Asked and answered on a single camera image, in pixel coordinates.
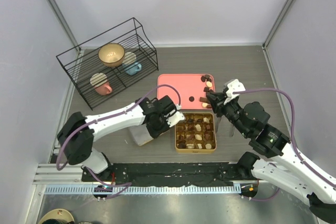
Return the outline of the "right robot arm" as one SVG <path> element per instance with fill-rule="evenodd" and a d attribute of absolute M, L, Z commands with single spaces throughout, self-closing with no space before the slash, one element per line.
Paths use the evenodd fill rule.
<path fill-rule="evenodd" d="M 308 205 L 317 218 L 335 223 L 335 177 L 298 150 L 293 137 L 270 125 L 270 115 L 259 102 L 242 108 L 237 95 L 224 92 L 208 92 L 206 98 L 217 117 L 224 116 L 250 140 L 254 153 L 246 152 L 238 161 L 239 177 L 272 183 Z"/>

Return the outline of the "metal tongs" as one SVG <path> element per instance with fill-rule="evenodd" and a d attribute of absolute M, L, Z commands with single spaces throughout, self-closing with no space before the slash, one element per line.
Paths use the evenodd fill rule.
<path fill-rule="evenodd" d="M 217 117 L 216 118 L 216 122 L 215 122 L 215 133 L 218 132 L 219 130 L 219 126 L 221 124 L 221 120 L 222 120 L 222 117 Z M 233 137 L 234 136 L 234 131 L 235 131 L 235 127 L 233 124 L 230 124 L 230 127 L 229 127 L 229 137 Z"/>

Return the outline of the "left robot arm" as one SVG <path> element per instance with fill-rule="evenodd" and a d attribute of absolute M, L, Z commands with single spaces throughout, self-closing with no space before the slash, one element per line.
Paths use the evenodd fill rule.
<path fill-rule="evenodd" d="M 57 134 L 61 146 L 56 167 L 83 165 L 98 180 L 105 182 L 112 174 L 108 158 L 93 148 L 95 141 L 122 129 L 130 129 L 134 142 L 142 146 L 184 119 L 180 103 L 169 96 L 150 100 L 142 97 L 129 105 L 111 112 L 83 116 L 76 112 L 70 116 Z"/>

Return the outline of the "silver box lid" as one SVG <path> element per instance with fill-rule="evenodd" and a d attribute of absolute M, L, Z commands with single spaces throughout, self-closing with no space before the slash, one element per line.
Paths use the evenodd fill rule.
<path fill-rule="evenodd" d="M 161 130 L 155 130 L 148 125 L 138 125 L 129 127 L 129 132 L 135 144 L 142 146 L 150 141 L 157 139 L 162 134 L 165 134 L 169 130 L 168 127 L 164 127 Z"/>

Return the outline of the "gold chocolate box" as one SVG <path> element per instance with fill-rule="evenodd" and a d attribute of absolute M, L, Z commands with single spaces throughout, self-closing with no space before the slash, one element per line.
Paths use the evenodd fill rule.
<path fill-rule="evenodd" d="M 214 116 L 211 113 L 184 113 L 175 126 L 175 149 L 181 154 L 211 154 L 217 149 Z"/>

